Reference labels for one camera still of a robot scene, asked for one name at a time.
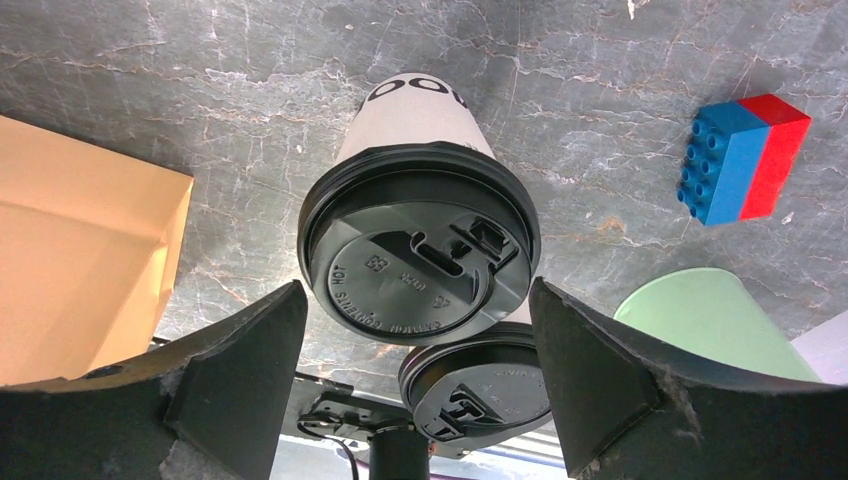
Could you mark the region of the brown paper bag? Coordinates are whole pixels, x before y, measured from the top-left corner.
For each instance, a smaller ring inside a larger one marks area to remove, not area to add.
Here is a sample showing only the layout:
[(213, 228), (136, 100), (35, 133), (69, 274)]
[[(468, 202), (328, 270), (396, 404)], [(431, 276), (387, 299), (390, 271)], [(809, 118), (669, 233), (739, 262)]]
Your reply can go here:
[(1, 382), (144, 353), (173, 292), (193, 179), (1, 121)]

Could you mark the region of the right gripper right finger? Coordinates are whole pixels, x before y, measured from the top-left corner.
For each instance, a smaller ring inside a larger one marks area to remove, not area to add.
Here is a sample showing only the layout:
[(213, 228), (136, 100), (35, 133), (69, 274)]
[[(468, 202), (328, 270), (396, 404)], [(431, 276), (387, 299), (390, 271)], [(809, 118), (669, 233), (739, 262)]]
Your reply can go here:
[(843, 479), (847, 390), (687, 352), (537, 278), (529, 309), (574, 479)]

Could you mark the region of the white paper cup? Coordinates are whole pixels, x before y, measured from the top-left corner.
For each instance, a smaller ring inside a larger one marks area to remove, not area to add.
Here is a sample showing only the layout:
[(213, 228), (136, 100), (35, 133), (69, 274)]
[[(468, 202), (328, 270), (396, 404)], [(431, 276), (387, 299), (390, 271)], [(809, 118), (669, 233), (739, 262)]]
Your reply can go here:
[(446, 81), (423, 73), (398, 74), (366, 95), (335, 162), (372, 147), (433, 142), (494, 156), (466, 101)]

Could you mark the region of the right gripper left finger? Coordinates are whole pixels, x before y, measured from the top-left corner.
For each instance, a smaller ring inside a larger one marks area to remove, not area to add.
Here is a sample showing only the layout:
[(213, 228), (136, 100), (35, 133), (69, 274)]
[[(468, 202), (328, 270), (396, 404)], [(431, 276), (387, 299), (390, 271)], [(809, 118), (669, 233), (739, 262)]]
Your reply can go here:
[(1, 391), (5, 479), (266, 479), (305, 334), (303, 286), (77, 379)]

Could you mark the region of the black lid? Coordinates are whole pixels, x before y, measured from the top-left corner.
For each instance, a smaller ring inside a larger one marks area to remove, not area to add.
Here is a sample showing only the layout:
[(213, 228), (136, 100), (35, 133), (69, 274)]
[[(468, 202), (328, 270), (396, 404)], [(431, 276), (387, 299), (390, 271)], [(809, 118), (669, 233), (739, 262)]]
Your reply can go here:
[(429, 440), (476, 450), (552, 419), (533, 329), (500, 322), (457, 342), (416, 347), (398, 371), (402, 401)]
[(522, 182), (446, 141), (370, 147), (330, 168), (304, 199), (297, 242), (330, 317), (408, 346), (462, 340), (517, 312), (541, 256)]

